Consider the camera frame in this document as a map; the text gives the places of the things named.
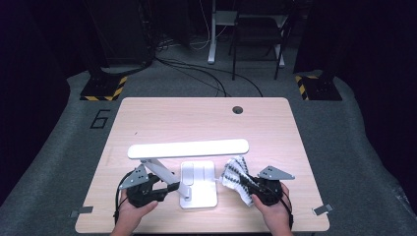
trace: human hand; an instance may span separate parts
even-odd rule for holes
[[[281,187],[282,191],[284,192],[282,199],[285,202],[285,204],[290,207],[291,204],[288,199],[289,190],[282,183]],[[262,216],[264,217],[264,222],[273,236],[292,235],[291,229],[289,227],[289,213],[282,202],[279,202],[272,206],[266,206],[256,195],[252,195],[252,200],[254,201],[255,207],[261,212]]]
[[[131,235],[136,227],[138,227],[142,217],[153,211],[157,206],[157,201],[153,201],[145,206],[136,208],[126,199],[126,192],[126,189],[122,190],[120,196],[121,204],[119,206],[119,218],[116,226],[114,226],[114,229],[110,234],[111,236]]]

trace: person's right hand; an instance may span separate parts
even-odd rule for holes
[[[281,183],[282,191],[286,194],[282,196],[285,204],[291,206],[289,202],[289,190]],[[255,207],[261,212],[264,217],[264,222],[267,225],[270,233],[273,236],[293,235],[289,228],[289,214],[282,202],[272,206],[264,205],[256,195],[252,195]]]

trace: chair seat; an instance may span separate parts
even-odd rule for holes
[[[282,36],[272,18],[241,18],[236,29],[239,44],[279,44]]]

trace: person's left hand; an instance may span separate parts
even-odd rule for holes
[[[122,190],[120,203],[123,203],[119,207],[119,219],[117,220],[116,226],[110,235],[131,235],[136,227],[138,227],[142,217],[153,211],[157,206],[157,201],[153,201],[146,206],[136,208],[135,206],[131,205],[128,200],[126,200],[126,192],[127,191],[125,189]]]

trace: wooden table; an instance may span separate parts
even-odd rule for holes
[[[233,112],[239,106],[241,114]],[[121,178],[140,164],[129,159],[131,145],[246,139],[249,173],[272,165],[295,176],[282,181],[290,190],[293,231],[318,232],[329,228],[326,214],[316,216],[312,208],[323,205],[298,129],[285,98],[125,98],[95,171],[80,214],[79,233],[109,233],[114,227],[114,199]],[[231,156],[166,158],[160,161],[175,174],[188,160],[212,160],[220,176]],[[159,183],[155,189],[164,188]],[[268,232],[262,215],[247,207],[239,195],[217,183],[218,204],[213,208],[182,209],[179,194],[168,194],[164,202],[145,216],[136,229],[143,233]]]

